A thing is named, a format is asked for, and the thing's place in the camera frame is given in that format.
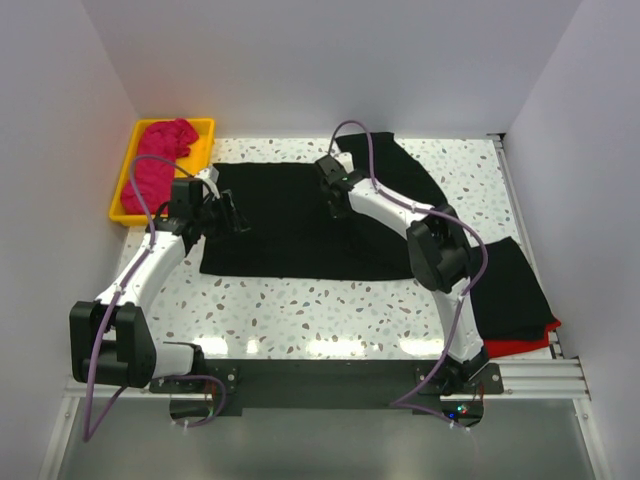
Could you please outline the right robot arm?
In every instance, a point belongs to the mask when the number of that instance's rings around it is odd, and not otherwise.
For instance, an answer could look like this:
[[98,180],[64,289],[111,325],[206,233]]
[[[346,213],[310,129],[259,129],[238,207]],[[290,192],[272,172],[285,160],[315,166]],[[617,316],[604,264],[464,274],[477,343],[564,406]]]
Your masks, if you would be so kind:
[[411,272],[436,303],[444,333],[441,357],[424,380],[393,404],[398,406],[418,394],[443,366],[457,380],[473,379],[488,364],[470,300],[471,290],[488,266],[487,248],[480,244],[481,267],[476,275],[471,274],[468,237],[478,234],[450,205],[433,207],[396,196],[372,176],[347,171],[331,155],[321,157],[314,166],[332,215],[364,215],[405,240]]

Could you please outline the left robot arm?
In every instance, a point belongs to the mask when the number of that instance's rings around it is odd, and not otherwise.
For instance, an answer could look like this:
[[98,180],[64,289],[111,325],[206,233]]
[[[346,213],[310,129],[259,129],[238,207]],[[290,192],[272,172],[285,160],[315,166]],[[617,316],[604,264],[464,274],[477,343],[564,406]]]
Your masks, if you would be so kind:
[[149,226],[117,279],[93,301],[79,301],[69,314],[71,366],[76,381],[144,387],[163,377],[189,375],[203,361],[190,343],[160,343],[150,332],[150,310],[165,281],[202,238],[248,231],[230,191],[205,168],[171,186],[168,214]]

